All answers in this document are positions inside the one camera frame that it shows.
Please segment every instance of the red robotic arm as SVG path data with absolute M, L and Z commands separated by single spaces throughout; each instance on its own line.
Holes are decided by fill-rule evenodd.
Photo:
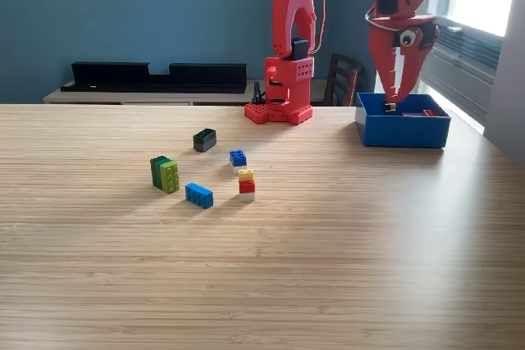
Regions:
M 436 41 L 436 18 L 416 16 L 422 2 L 376 0 L 366 15 L 370 25 L 370 50 L 390 102 L 401 102 L 410 94 Z M 255 105 L 249 104 L 245 114 L 257 123 L 274 120 L 297 124 L 312 116 L 309 106 L 310 79 L 313 77 L 311 55 L 316 47 L 317 19 L 313 0 L 274 0 L 272 19 L 276 57 L 266 61 L 267 105 L 259 106 L 258 114 L 254 115 Z M 294 24 L 299 39 L 292 39 Z M 404 55 L 399 89 L 395 87 L 397 47 Z

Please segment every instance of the black tray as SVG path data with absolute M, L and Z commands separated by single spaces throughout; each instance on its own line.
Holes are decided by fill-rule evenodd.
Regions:
M 246 90 L 245 64 L 170 64 L 169 75 L 149 74 L 149 63 L 73 63 L 75 82 L 62 92 L 233 93 Z

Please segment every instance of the yellow lego brick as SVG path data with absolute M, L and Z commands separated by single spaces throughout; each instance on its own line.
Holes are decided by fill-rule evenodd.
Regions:
M 164 193 L 173 193 L 180 189 L 179 170 L 177 163 L 169 161 L 160 165 L 162 191 Z
M 247 180 L 255 180 L 253 170 L 239 170 L 239 182 L 245 182 Z

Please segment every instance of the blue box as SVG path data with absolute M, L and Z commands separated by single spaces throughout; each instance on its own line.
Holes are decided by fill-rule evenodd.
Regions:
M 186 200 L 204 209 L 213 207 L 213 193 L 197 184 L 186 185 Z
M 367 147 L 443 148 L 449 135 L 450 116 L 428 94 L 410 94 L 397 104 L 395 112 L 386 113 L 381 93 L 358 93 L 362 107 L 357 107 L 355 121 Z M 439 116 L 411 117 L 403 112 L 436 111 Z

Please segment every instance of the wire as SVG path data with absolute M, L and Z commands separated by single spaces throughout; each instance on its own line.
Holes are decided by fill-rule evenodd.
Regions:
M 374 5 L 374 6 L 372 6 L 372 8 L 371 8 L 370 10 L 368 10 L 368 12 L 364 15 L 364 19 L 367 20 L 367 22 L 368 22 L 370 25 L 376 26 L 377 28 L 382 29 L 382 30 L 388 30 L 389 32 L 400 32 L 401 30 L 403 30 L 403 29 L 389 28 L 389 27 L 387 27 L 387 26 L 379 25 L 379 24 L 377 24 L 376 22 L 374 22 L 373 19 L 370 19 L 370 15 L 373 14 L 375 11 L 376 11 L 376 6 Z
M 308 55 L 313 55 L 321 49 L 322 34 L 325 30 L 325 19 L 326 19 L 326 0 L 322 0 L 321 29 L 319 30 L 319 38 L 317 39 L 317 45 L 312 51 L 308 53 Z

